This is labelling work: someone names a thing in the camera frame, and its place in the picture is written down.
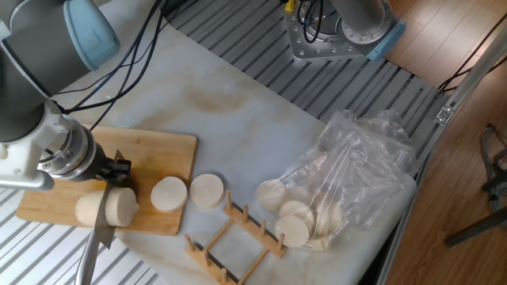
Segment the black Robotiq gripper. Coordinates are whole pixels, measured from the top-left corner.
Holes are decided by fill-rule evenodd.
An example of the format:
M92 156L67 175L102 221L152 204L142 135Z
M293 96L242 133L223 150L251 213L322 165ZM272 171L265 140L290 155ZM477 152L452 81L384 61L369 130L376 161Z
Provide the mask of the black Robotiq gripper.
M120 184L126 177L130 175L132 162L129 160L118 159L116 161L109 160L102 147L97 144L95 147L95 155L90 165L81 171L73 181L82 182L87 180L106 181L113 185Z

